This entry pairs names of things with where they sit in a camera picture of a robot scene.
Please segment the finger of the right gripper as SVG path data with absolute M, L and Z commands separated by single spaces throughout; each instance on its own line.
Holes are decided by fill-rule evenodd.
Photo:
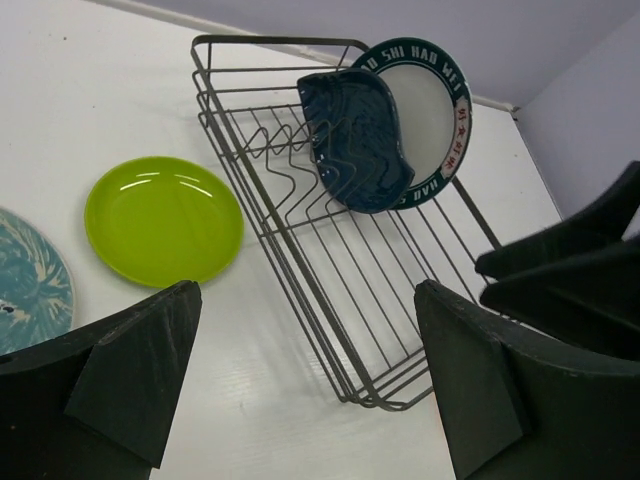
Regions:
M 639 162 L 630 162 L 589 205 L 558 224 L 478 257 L 475 271 L 500 280 L 619 242 L 639 209 Z
M 567 344 L 639 358 L 639 241 L 507 276 L 482 292 L 483 306 Z

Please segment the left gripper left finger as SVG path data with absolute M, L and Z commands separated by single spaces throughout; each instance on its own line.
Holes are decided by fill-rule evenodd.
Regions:
M 147 479 L 160 467 L 202 309 L 180 281 L 1 358 L 4 479 Z

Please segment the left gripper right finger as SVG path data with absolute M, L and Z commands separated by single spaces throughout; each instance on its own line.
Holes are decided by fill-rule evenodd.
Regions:
M 459 479 L 635 479 L 639 365 L 500 317 L 433 280 L 414 305 Z

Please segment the green rimmed white plate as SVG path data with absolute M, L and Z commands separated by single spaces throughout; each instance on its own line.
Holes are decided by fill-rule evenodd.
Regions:
M 396 104 L 414 179 L 394 208 L 408 210 L 434 199 L 454 180 L 470 143 L 472 95 L 461 67 L 442 47 L 414 37 L 381 42 L 352 66 L 378 75 Z

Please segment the dark blue shell plate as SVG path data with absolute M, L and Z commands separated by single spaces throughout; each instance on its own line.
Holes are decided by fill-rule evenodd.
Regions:
M 396 103 L 387 84 L 360 68 L 297 80 L 320 181 L 349 210 L 376 214 L 396 206 L 415 171 L 405 158 Z

